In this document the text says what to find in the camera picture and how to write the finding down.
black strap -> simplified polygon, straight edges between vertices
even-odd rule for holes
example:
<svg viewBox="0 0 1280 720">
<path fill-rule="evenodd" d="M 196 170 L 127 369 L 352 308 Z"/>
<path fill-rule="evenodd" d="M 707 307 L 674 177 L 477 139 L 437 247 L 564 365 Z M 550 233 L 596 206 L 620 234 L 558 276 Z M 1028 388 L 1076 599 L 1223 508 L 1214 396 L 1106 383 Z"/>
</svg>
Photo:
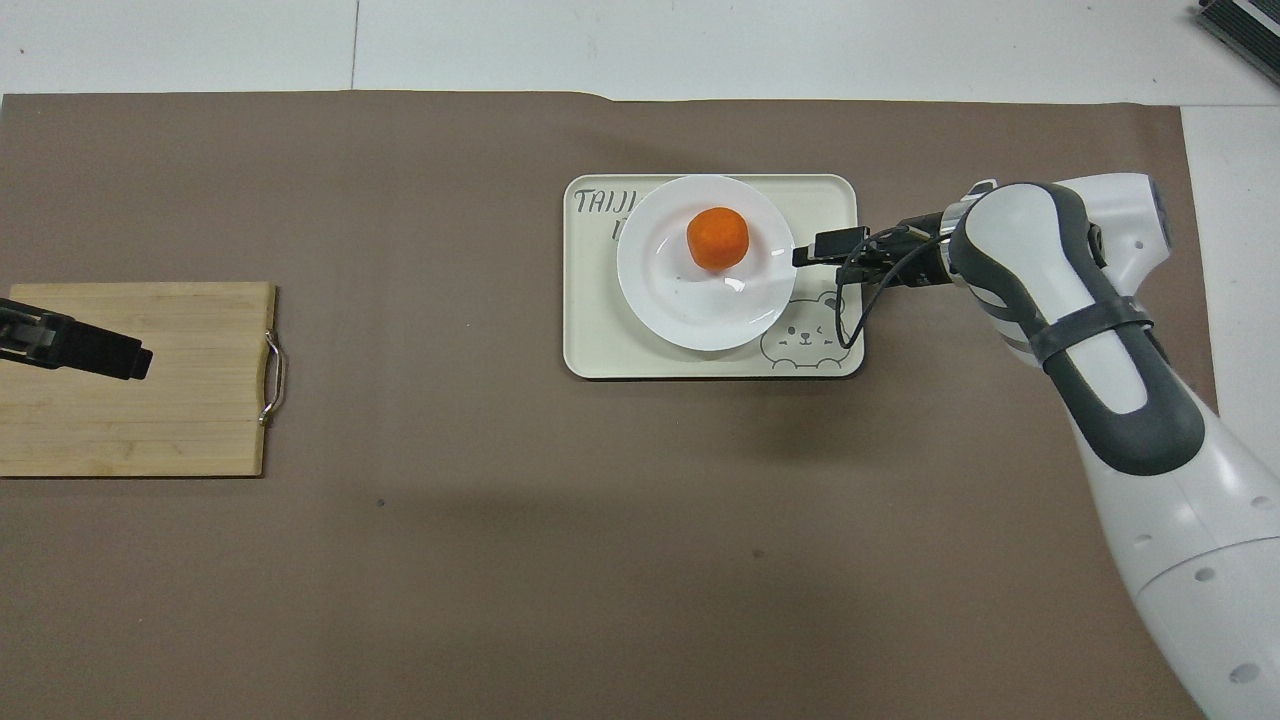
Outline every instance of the black strap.
<svg viewBox="0 0 1280 720">
<path fill-rule="evenodd" d="M 1060 318 L 1030 338 L 1032 352 L 1041 365 L 1053 355 L 1120 325 L 1140 323 L 1151 327 L 1151 316 L 1138 309 L 1133 297 L 1116 296 L 1080 307 Z"/>
</svg>

cartoon bear drawing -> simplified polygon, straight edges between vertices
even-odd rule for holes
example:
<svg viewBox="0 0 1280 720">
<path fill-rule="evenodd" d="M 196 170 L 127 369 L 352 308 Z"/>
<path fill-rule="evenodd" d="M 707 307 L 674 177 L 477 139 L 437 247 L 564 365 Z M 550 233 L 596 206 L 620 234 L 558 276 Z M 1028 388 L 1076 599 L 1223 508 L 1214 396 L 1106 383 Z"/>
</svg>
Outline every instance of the cartoon bear drawing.
<svg viewBox="0 0 1280 720">
<path fill-rule="evenodd" d="M 760 354 L 773 368 L 820 368 L 833 363 L 838 368 L 851 350 L 836 342 L 836 293 L 827 291 L 815 299 L 796 299 L 760 336 Z"/>
</svg>

brown paper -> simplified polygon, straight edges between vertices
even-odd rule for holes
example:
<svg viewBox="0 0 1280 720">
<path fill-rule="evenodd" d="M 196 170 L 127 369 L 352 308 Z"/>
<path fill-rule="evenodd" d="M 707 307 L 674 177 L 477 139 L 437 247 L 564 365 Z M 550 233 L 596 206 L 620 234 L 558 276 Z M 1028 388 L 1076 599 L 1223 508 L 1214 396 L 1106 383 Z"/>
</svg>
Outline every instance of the brown paper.
<svg viewBox="0 0 1280 720">
<path fill-rule="evenodd" d="M 0 707 L 1198 717 L 1052 387 L 963 290 L 887 293 L 845 380 L 561 359 L 580 174 L 829 172 L 882 228 L 1119 170 L 1165 191 L 1139 297 L 1212 401 L 1176 109 L 8 96 L 0 287 L 266 278 L 293 363 L 262 479 L 0 480 Z"/>
</svg>

orange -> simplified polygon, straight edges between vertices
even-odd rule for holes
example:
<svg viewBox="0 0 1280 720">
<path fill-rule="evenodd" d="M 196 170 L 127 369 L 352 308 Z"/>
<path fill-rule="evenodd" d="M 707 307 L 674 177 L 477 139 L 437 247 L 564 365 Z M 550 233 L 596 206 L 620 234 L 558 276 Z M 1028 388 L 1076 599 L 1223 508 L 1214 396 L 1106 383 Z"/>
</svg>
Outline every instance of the orange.
<svg viewBox="0 0 1280 720">
<path fill-rule="evenodd" d="M 728 208 L 712 208 L 694 215 L 685 231 L 689 254 L 700 268 L 718 273 L 746 256 L 746 220 Z"/>
</svg>

wooden cutting board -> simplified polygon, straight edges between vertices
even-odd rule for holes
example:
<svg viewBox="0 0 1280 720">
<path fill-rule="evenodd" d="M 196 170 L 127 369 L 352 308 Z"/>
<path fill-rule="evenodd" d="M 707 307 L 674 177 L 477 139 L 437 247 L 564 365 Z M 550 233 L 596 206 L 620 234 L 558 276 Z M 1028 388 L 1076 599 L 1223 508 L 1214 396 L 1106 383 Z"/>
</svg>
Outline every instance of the wooden cutting board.
<svg viewBox="0 0 1280 720">
<path fill-rule="evenodd" d="M 0 475 L 261 475 L 275 287 L 19 284 L 10 297 L 140 338 L 142 380 L 0 363 Z"/>
</svg>

